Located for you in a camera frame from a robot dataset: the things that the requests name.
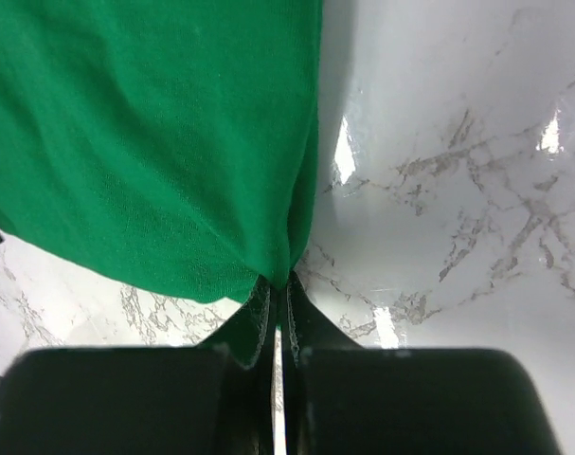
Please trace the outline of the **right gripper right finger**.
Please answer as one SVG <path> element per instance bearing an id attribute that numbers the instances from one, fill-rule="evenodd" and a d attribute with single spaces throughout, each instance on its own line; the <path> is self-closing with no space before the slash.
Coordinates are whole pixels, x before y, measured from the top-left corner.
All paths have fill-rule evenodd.
<path id="1" fill-rule="evenodd" d="M 290 454 L 556 454 L 530 376 L 489 349 L 366 348 L 309 300 L 279 295 Z"/>

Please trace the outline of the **green t shirt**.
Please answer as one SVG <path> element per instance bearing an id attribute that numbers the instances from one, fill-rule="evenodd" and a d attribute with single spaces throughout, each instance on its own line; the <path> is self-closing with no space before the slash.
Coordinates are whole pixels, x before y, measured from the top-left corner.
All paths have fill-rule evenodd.
<path id="1" fill-rule="evenodd" d="M 282 288 L 307 244 L 319 1 L 0 1 L 0 229 L 154 293 Z"/>

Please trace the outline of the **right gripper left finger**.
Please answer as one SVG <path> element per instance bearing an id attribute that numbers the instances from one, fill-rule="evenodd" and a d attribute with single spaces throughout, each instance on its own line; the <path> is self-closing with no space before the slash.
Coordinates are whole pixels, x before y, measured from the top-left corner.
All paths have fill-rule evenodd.
<path id="1" fill-rule="evenodd" d="M 186 347 L 58 348 L 0 382 L 0 454 L 270 454 L 277 292 Z"/>

